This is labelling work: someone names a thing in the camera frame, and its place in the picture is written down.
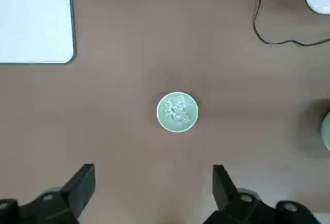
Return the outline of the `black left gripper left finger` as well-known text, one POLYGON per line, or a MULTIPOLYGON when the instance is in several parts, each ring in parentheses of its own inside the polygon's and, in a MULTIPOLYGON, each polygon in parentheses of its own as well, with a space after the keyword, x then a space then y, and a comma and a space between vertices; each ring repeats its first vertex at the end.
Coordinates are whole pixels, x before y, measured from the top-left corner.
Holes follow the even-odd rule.
POLYGON ((84 164, 62 187, 49 189, 27 204, 1 199, 1 223, 79 223, 94 192, 95 166, 84 164))

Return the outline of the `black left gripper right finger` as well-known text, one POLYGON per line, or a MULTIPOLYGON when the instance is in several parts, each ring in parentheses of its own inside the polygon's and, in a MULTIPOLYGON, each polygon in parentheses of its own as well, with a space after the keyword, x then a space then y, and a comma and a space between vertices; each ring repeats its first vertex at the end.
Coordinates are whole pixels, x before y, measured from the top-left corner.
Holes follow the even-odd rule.
POLYGON ((276 207, 250 193, 239 192, 222 165, 213 165, 212 193, 218 209, 203 223, 317 223, 314 214, 294 201, 280 201, 276 207))

